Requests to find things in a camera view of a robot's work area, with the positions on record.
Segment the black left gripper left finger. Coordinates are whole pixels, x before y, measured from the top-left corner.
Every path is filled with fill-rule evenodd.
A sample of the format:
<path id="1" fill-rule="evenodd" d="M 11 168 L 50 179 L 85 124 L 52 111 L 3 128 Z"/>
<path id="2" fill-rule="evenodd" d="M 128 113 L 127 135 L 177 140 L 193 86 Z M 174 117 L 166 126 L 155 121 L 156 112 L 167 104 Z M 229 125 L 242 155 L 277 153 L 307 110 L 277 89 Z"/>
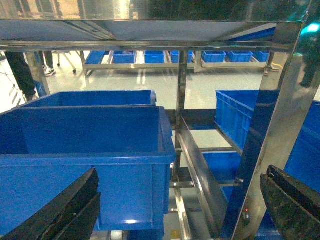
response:
<path id="1" fill-rule="evenodd" d="M 91 168 L 1 239 L 89 240 L 101 209 L 98 185 L 98 172 Z"/>

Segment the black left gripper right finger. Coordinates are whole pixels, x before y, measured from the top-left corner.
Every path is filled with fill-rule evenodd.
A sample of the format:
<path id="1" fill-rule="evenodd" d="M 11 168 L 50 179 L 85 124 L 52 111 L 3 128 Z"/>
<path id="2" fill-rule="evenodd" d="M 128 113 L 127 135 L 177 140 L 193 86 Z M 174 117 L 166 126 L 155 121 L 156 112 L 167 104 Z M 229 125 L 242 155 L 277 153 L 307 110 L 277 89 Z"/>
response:
<path id="1" fill-rule="evenodd" d="M 260 175 L 260 189 L 284 240 L 320 238 L 319 192 L 274 165 Z"/>

